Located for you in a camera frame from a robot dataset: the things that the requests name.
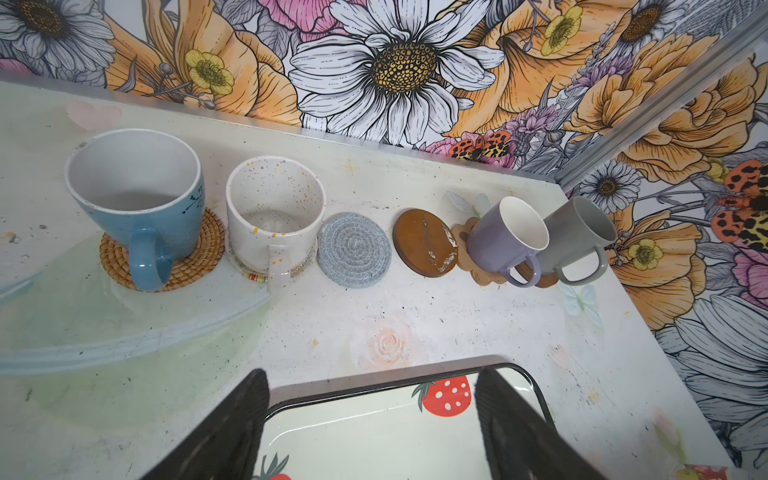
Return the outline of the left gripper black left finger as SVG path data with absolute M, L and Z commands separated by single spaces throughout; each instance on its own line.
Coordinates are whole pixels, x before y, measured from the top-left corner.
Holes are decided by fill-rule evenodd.
M 270 401 L 266 372 L 251 371 L 146 479 L 250 479 Z

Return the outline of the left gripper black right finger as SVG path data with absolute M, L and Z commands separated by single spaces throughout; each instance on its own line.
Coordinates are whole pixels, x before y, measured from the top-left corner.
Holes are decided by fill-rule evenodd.
M 494 369 L 478 375 L 475 402 L 493 479 L 602 479 Z

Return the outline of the brown cork round coaster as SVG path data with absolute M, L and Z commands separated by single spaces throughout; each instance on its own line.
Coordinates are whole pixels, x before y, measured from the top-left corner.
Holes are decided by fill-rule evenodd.
M 526 281 L 531 281 L 533 279 L 534 271 L 527 262 L 517 265 L 515 269 Z M 558 282 L 559 278 L 555 273 L 542 273 L 536 287 L 546 289 L 556 285 Z

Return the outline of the brown paw shaped coaster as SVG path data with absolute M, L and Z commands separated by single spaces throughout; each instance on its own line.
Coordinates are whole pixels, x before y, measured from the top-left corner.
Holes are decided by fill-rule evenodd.
M 503 285 L 507 280 L 501 274 L 483 270 L 471 259 L 468 253 L 468 237 L 478 222 L 479 219 L 477 217 L 472 217 L 464 224 L 456 224 L 451 229 L 451 233 L 458 244 L 457 265 L 461 270 L 468 272 L 475 283 L 482 287 L 492 283 Z

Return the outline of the woven straw round coaster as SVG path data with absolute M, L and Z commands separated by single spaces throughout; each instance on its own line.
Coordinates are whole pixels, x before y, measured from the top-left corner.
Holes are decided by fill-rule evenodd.
M 205 210 L 201 232 L 193 252 L 174 263 L 168 282 L 160 289 L 167 292 L 193 284 L 211 273 L 225 252 L 225 228 L 210 209 Z M 99 259 L 108 276 L 119 285 L 137 291 L 130 274 L 128 250 L 104 233 L 99 247 Z

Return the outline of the purple white mug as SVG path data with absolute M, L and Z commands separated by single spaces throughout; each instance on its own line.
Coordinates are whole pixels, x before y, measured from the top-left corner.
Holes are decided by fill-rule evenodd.
M 549 231 L 536 210 L 520 198 L 507 196 L 492 207 L 473 227 L 467 239 L 472 261 L 489 273 L 502 275 L 519 288 L 537 285 L 542 268 L 536 255 L 549 245 Z M 532 270 L 526 282 L 515 279 L 511 270 L 528 263 Z

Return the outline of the glossy brown round coaster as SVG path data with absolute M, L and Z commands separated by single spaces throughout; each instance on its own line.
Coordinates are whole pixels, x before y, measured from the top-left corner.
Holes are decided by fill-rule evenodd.
M 442 277 L 457 264 L 458 243 L 451 230 L 428 211 L 404 211 L 394 224 L 392 238 L 400 259 L 419 275 Z

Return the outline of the grey mug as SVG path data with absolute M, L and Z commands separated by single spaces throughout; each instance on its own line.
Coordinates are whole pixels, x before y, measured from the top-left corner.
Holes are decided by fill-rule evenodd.
M 588 198 L 576 196 L 544 219 L 549 246 L 536 256 L 542 273 L 555 273 L 559 282 L 576 287 L 599 279 L 608 269 L 605 248 L 618 239 L 608 215 Z M 581 279 L 569 279 L 563 269 L 595 254 L 595 270 Z

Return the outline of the blue grey woven coaster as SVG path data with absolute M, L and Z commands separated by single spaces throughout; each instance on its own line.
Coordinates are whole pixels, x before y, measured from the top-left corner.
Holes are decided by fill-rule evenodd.
M 388 272 L 392 249 L 387 235 L 363 215 L 343 212 L 331 216 L 317 240 L 319 267 L 342 287 L 368 288 Z

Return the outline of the blue floral mug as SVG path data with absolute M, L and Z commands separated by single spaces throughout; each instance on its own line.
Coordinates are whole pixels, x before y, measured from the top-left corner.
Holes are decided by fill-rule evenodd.
M 149 129 L 99 134 L 67 160 L 65 184 L 129 254 L 134 286 L 161 290 L 194 250 L 205 211 L 203 168 L 183 140 Z

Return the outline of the strawberry print serving tray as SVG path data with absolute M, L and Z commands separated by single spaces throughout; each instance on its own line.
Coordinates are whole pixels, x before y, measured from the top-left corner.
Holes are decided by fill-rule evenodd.
M 487 479 L 475 384 L 496 370 L 546 422 L 542 392 L 499 356 L 337 378 L 272 406 L 254 479 Z

